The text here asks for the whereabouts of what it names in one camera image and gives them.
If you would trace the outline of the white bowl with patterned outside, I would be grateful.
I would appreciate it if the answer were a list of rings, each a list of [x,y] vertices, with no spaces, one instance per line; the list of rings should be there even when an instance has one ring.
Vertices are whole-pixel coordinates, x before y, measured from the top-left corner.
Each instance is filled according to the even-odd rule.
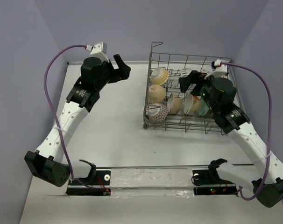
[[[180,77],[187,77],[192,72],[190,68],[183,68]]]

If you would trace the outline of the mint green bowl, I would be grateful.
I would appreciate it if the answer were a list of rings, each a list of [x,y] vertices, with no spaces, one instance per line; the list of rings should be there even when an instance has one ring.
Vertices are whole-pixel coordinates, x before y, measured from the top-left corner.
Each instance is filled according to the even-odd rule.
[[[211,114],[209,106],[206,104],[206,102],[202,99],[201,101],[200,109],[198,110],[198,115],[203,116],[209,116]]]

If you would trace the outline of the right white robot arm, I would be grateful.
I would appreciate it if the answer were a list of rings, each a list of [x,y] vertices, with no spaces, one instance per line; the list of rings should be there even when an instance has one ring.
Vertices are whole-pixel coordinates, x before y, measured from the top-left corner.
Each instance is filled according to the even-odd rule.
[[[200,96],[212,111],[215,123],[242,149],[256,171],[249,172],[225,159],[212,161],[207,178],[218,183],[226,180],[247,189],[265,207],[271,208],[283,199],[283,163],[270,151],[255,131],[247,114],[233,101],[237,89],[223,77],[206,76],[192,71],[179,78],[180,91],[194,85],[192,95]]]

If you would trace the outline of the plain white bowl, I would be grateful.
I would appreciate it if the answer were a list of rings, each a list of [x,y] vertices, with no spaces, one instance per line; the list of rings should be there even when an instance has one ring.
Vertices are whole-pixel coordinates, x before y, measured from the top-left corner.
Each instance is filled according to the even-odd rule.
[[[200,98],[188,94],[184,101],[183,112],[185,115],[194,115],[201,107]]]

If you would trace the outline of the tan orange bowl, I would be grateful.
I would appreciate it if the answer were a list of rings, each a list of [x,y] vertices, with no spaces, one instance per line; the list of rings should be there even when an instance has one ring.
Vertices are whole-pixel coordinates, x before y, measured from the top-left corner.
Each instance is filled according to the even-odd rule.
[[[148,99],[151,104],[161,103],[166,97],[166,89],[160,85],[153,84],[148,90]]]

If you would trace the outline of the small patterned bowl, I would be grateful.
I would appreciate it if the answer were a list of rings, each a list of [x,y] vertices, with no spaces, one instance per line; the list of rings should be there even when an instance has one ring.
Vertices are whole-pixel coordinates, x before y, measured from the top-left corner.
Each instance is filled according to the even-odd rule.
[[[162,103],[151,104],[148,109],[148,117],[151,121],[162,122],[167,118],[168,108]]]

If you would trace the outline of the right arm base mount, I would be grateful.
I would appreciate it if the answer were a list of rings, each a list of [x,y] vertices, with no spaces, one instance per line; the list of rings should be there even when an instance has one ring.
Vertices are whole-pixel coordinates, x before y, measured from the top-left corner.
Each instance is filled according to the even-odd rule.
[[[220,179],[217,168],[225,159],[213,160],[207,169],[195,169],[192,171],[191,183],[194,185],[193,194],[195,196],[212,196],[212,195],[235,195],[239,191],[236,185],[230,181]]]

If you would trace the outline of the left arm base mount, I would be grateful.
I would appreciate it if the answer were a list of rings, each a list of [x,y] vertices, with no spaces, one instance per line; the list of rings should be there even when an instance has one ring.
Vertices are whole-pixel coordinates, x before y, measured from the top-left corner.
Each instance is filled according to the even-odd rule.
[[[68,196],[110,196],[111,170],[97,168],[91,162],[79,160],[73,164],[74,180],[67,183]]]

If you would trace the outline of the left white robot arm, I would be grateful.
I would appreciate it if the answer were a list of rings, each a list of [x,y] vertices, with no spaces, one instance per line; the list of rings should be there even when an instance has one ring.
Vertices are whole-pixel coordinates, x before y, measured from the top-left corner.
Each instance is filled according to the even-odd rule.
[[[65,151],[76,129],[100,98],[100,91],[106,84],[127,80],[131,68],[120,55],[113,56],[117,64],[115,69],[111,61],[101,61],[98,57],[89,57],[83,61],[81,75],[66,98],[60,117],[45,140],[35,151],[28,151],[24,160],[31,174],[54,186],[62,187],[69,179],[79,179],[84,184],[95,180],[96,166],[82,160],[87,168],[75,173],[74,166],[63,164]]]

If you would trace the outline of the teal bowl with yellow centre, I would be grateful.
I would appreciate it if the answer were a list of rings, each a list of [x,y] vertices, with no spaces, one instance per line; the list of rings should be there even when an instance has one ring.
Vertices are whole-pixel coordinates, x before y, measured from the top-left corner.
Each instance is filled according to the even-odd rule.
[[[152,84],[163,85],[169,78],[169,73],[163,68],[152,70],[150,79]]]

